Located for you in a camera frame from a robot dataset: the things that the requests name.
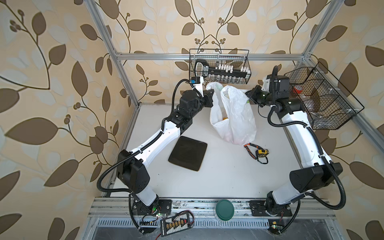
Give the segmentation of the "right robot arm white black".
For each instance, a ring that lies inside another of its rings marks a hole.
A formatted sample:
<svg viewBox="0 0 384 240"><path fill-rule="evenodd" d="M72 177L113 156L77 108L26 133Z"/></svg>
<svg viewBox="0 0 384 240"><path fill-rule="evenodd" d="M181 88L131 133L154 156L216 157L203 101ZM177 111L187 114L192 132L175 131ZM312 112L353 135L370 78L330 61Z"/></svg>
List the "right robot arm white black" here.
<svg viewBox="0 0 384 240"><path fill-rule="evenodd" d="M312 197L331 210L342 209L347 202L346 190L339 178L343 167L332 159L322 147L312 129L305 112L305 106L299 98L292 98L290 79L278 74L278 66L264 80L262 86L256 86L246 93L255 104L270 108L267 115L269 125L286 128L299 152L301 169L290 172L289 181L277 190L268 193L265 211L278 215L284 207L306 196ZM340 201L331 205L314 194L315 190L327 187L335 182L340 192Z"/></svg>

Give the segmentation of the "white plastic bag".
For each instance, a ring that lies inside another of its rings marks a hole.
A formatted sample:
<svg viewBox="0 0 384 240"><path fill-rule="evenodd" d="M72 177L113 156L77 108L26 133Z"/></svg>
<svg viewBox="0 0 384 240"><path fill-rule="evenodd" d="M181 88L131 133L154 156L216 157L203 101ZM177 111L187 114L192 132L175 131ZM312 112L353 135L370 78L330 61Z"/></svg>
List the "white plastic bag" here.
<svg viewBox="0 0 384 240"><path fill-rule="evenodd" d="M256 138L257 127L246 90L220 83L208 83L213 90L210 123L219 136L233 145L245 145Z"/></svg>

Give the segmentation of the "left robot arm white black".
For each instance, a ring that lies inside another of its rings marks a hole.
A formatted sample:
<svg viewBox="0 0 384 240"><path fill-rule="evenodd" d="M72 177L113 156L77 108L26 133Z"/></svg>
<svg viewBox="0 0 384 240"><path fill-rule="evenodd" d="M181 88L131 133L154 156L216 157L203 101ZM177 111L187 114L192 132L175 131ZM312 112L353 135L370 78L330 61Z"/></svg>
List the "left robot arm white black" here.
<svg viewBox="0 0 384 240"><path fill-rule="evenodd" d="M214 90L203 90L203 77L183 79L177 86L183 82L188 83L192 89L182 94L176 107L172 106L170 115L162 120L161 128L153 136L130 152L126 150L120 152L123 158L99 176L97 181L99 191L126 192L147 207L155 204L158 195L149 187L150 175L147 167L170 142L180 137L192 125L193 117L203 108L213 106ZM104 178L114 169L117 169L117 177L126 186L125 188L107 189L102 186Z"/></svg>

